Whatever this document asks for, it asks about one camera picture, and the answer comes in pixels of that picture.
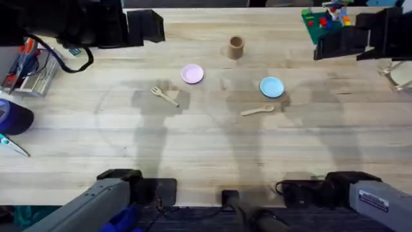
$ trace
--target red object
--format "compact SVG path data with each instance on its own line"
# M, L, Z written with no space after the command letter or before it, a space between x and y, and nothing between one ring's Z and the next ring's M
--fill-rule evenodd
M326 25L328 24L327 20L326 20L325 18L323 18L323 17L319 19L319 23L320 23L322 26L326 26Z

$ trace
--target green lego baseplate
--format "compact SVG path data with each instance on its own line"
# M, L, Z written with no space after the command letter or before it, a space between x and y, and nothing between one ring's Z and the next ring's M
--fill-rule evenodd
M302 19L303 23L306 25L306 28L308 29L310 38L312 39L312 42L314 44L317 44L317 40L320 36L327 34L329 32L333 32L338 30L342 24L340 21L333 21L332 22L332 28L331 29L325 29L325 28L320 28L319 27L319 19L325 17L324 12L321 13L311 13L309 9L304 9L302 10ZM308 23L309 21L313 21L313 25L309 26Z

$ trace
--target wooden cup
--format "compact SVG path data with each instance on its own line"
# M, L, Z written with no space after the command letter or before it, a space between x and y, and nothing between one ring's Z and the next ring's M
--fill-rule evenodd
M227 57L229 59L239 59L243 55L243 47L245 45L242 37L235 35L229 38L227 47Z

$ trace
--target pink plate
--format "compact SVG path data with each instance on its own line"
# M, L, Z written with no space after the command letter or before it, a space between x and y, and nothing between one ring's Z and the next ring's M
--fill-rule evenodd
M182 69L182 79L188 84L196 84L203 79L203 68L197 64L188 64Z

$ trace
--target pen holder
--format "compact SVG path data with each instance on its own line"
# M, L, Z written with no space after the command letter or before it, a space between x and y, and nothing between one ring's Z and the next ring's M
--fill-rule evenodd
M18 135L25 132L33 123L34 114L6 99L0 99L0 133Z
M232 36L229 38L227 46L227 57L229 59L239 59L243 55L243 47L245 42L240 36Z

